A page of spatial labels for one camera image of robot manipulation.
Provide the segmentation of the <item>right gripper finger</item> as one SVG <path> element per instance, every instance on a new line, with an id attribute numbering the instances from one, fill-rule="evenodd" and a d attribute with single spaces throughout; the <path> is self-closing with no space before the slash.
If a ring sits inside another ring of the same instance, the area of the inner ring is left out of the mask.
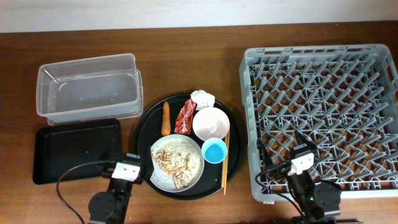
<path id="1" fill-rule="evenodd" d="M 265 168 L 265 170 L 269 170 L 274 166 L 274 163 L 268 154 L 266 145 L 263 142 L 261 142 L 260 146 L 261 146 L 261 151 L 262 151 L 262 156 L 263 156 L 262 160 L 264 162 L 264 168 Z"/>
<path id="2" fill-rule="evenodd" d="M 299 146 L 303 145 L 307 150 L 317 150 L 317 146 L 309 141 L 307 137 L 297 130 L 294 131 L 296 141 L 298 142 Z"/>

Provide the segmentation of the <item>orange carrot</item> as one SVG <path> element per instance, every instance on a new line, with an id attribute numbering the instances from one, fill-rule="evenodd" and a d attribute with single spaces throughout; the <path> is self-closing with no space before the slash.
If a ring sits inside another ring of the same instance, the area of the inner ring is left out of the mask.
<path id="1" fill-rule="evenodd" d="M 170 133 L 171 133 L 170 106 L 167 101 L 164 101 L 161 134 L 163 136 L 166 136 L 169 135 Z"/>

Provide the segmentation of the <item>red snack wrapper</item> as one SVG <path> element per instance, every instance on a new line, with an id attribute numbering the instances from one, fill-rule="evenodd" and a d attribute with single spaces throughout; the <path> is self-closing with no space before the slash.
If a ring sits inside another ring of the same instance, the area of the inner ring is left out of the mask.
<path id="1" fill-rule="evenodd" d="M 197 104 L 189 98 L 181 108 L 175 122 L 175 134 L 190 134 L 192 129 L 193 114 Z"/>

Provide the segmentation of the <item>blue cup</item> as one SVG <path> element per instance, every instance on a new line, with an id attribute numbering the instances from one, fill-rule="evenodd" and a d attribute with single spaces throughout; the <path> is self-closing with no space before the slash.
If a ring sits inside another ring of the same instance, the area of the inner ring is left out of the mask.
<path id="1" fill-rule="evenodd" d="M 219 164 L 225 160 L 228 152 L 226 143 L 222 139 L 210 138 L 203 143 L 201 153 L 207 162 Z"/>

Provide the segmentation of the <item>pink bowl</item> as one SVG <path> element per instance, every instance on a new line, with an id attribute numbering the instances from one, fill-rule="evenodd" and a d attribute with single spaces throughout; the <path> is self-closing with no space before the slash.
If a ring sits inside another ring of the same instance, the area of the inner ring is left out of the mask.
<path id="1" fill-rule="evenodd" d="M 193 117 L 193 132 L 202 141 L 223 139 L 230 128 L 227 114 L 219 108 L 204 108 Z"/>

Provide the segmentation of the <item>white tissue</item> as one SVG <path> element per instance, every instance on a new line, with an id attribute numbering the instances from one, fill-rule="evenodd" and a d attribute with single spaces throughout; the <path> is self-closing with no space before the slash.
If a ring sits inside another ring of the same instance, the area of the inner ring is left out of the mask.
<path id="1" fill-rule="evenodd" d="M 204 90 L 195 90 L 190 94 L 190 98 L 197 104 L 196 110 L 200 111 L 204 108 L 212 108 L 215 103 L 215 96 Z"/>

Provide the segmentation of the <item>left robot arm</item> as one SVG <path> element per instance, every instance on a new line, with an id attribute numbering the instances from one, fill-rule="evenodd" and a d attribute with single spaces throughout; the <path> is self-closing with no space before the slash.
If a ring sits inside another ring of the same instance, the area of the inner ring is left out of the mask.
<path id="1" fill-rule="evenodd" d="M 121 161 L 99 162 L 102 177 L 109 180 L 108 189 L 95 194 L 88 205 L 90 223 L 124 223 L 132 187 L 140 185 L 154 171 L 150 150 L 125 154 Z"/>

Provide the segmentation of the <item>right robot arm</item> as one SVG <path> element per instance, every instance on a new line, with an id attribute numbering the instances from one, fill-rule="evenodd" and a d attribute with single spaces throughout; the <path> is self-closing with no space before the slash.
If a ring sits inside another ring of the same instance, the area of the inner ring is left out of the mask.
<path id="1" fill-rule="evenodd" d="M 294 134 L 298 146 L 290 152 L 289 159 L 276 166 L 266 151 L 266 145 L 260 143 L 264 170 L 255 176 L 255 181 L 263 189 L 286 199 L 295 207 L 300 215 L 293 217 L 292 223 L 336 223 L 336 217 L 341 214 L 341 186 L 328 180 L 315 182 L 311 178 L 308 170 L 315 163 L 318 148 L 298 131 Z M 285 179 L 291 198 L 263 184 L 262 176 Z"/>

